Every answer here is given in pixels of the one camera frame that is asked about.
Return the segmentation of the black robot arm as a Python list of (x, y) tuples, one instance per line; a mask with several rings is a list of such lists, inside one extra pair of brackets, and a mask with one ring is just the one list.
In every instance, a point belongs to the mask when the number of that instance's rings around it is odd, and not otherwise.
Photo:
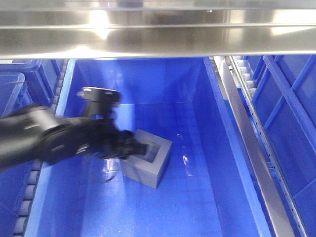
[(26, 106), (0, 120), (1, 171), (36, 159), (54, 165), (84, 153), (126, 159), (147, 148), (110, 118), (59, 118), (47, 107)]

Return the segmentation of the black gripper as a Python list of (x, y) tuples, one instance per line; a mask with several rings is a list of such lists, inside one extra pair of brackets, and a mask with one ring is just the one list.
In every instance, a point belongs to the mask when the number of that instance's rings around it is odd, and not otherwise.
[(99, 158), (127, 158), (144, 156), (147, 150), (147, 144), (129, 130), (119, 131), (111, 118), (67, 118), (43, 138), (43, 160), (49, 165), (84, 152), (100, 153)]

